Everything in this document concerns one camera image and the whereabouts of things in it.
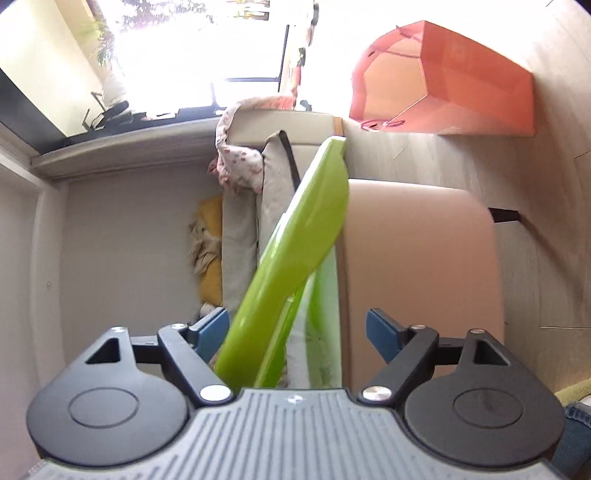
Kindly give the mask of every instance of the green plastic object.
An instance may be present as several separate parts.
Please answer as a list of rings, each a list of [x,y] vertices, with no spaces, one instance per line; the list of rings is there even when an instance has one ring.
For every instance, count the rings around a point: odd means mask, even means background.
[[[216,361],[217,375],[235,392],[277,386],[306,282],[345,222],[344,153],[342,137],[322,143],[263,252]]]

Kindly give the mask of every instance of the silver rivet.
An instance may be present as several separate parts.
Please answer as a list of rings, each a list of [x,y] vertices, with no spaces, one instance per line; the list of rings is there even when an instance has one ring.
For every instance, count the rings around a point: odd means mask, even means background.
[[[199,392],[199,396],[207,401],[223,401],[230,398],[231,395],[232,390],[226,385],[208,385]]]
[[[392,390],[388,387],[374,385],[373,387],[364,388],[361,396],[369,401],[386,401],[392,397]]]

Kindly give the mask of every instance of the white wall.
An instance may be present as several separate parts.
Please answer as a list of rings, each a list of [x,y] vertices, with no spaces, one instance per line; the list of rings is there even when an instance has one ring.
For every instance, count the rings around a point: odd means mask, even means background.
[[[111,326],[151,335],[198,312],[188,225],[197,202],[220,192],[206,169],[144,168],[70,183],[60,289],[67,361]]]
[[[39,387],[30,325],[30,251],[37,193],[0,177],[0,478],[38,461],[25,412]]]
[[[0,68],[27,98],[71,136],[100,107],[90,95],[102,84],[53,0],[18,0],[0,15]]]

